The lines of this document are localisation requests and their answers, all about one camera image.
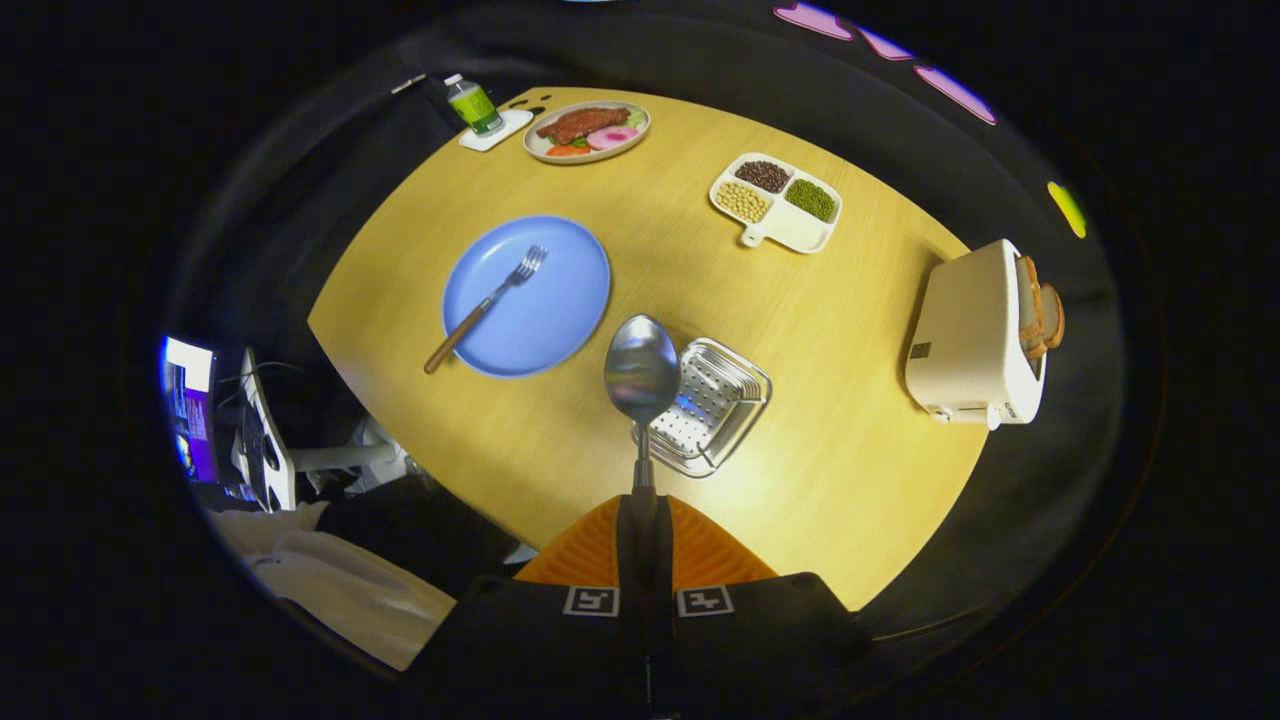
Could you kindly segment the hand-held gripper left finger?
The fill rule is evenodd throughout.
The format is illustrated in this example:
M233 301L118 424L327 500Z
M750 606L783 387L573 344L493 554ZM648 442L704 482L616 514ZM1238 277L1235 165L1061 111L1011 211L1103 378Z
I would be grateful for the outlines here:
M430 641L442 701L641 701L646 530L611 498L513 577L479 577Z

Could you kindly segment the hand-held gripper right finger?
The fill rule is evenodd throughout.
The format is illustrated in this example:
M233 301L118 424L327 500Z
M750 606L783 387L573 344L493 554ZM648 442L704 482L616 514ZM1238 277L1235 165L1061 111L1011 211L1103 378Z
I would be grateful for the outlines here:
M660 500L669 587L660 700L671 706L849 706L883 684L861 619L812 571L780 574L690 503Z

